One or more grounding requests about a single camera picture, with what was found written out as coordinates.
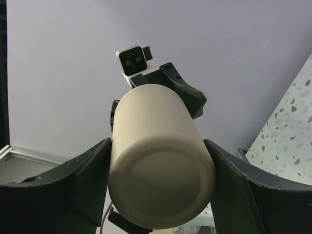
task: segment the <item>cable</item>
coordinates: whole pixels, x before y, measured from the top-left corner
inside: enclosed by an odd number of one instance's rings
[[[108,215],[108,213],[109,213],[109,211],[110,211],[112,206],[113,206],[113,203],[110,202],[109,205],[108,205],[108,208],[107,208],[107,210],[106,210],[106,212],[105,212],[105,214],[103,216],[103,219],[102,219],[101,227],[100,227],[100,230],[99,230],[100,234],[103,234],[104,221],[105,221],[105,219],[106,219],[106,217],[107,217],[107,215]]]

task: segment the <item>beige bottle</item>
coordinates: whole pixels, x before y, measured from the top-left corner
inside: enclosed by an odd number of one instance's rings
[[[117,210],[141,227],[167,229],[209,203],[215,167],[182,99],[146,84],[115,111],[109,193]]]

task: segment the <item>speckled countertop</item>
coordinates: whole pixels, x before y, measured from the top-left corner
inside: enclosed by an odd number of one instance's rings
[[[246,157],[262,170],[312,185],[312,55]]]

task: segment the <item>camera module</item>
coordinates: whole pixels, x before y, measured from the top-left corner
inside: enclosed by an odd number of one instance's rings
[[[140,46],[120,52],[119,59],[126,76],[142,72],[147,68],[143,49]]]

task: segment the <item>black plastic part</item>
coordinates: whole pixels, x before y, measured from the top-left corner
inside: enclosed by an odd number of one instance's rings
[[[113,132],[113,126],[114,126],[115,111],[116,111],[116,108],[117,108],[119,101],[120,100],[114,100],[113,104],[112,104],[111,117],[110,117],[110,124],[111,124],[112,132]]]
[[[10,144],[7,83],[6,0],[0,0],[0,149]]]
[[[218,234],[312,231],[312,186],[267,173],[204,140],[216,169],[211,200]]]
[[[22,183],[0,185],[0,233],[95,234],[100,226],[111,139]]]
[[[123,229],[128,234],[148,234],[153,232],[152,229],[143,228],[131,223],[125,219],[121,214],[114,212],[112,207],[107,218],[110,222],[114,223],[119,228]]]
[[[160,84],[175,91],[183,100],[193,119],[202,116],[206,104],[205,95],[188,85],[172,63],[160,66],[159,70],[146,75],[137,75],[130,80],[132,88],[144,84]]]
[[[153,59],[151,48],[149,46],[143,47],[143,53],[145,55],[145,60],[149,61]]]

